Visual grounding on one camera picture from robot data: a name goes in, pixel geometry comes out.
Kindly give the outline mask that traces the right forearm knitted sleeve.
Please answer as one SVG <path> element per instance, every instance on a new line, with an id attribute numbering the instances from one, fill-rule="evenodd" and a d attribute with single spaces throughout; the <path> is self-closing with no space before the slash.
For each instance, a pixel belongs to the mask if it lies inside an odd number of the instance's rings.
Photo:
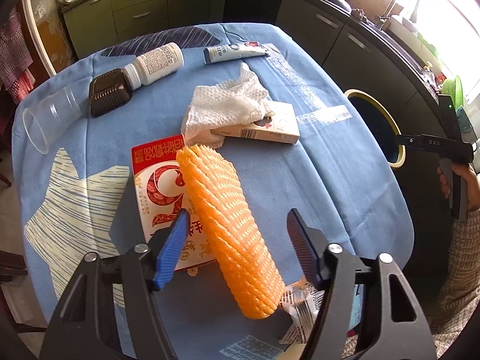
<path id="1" fill-rule="evenodd" d="M 479 211 L 452 226 L 448 277 L 440 291 L 430 323 L 433 342 L 441 357 L 462 332 L 479 303 Z"/>

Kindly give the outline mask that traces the right hand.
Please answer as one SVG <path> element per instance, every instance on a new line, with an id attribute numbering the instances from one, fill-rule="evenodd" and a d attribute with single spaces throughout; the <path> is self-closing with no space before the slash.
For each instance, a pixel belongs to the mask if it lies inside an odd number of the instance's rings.
<path id="1" fill-rule="evenodd" d="M 467 186 L 467 195 L 468 195 L 468 211 L 476 211 L 480 207 L 480 188 L 479 180 L 473 168 L 470 165 L 453 163 L 451 169 L 455 174 L 461 176 Z M 441 185 L 441 190 L 445 198 L 449 198 L 450 187 L 448 186 L 448 180 L 443 174 L 442 169 L 439 167 L 437 169 L 437 174 L 439 175 L 439 183 Z"/>

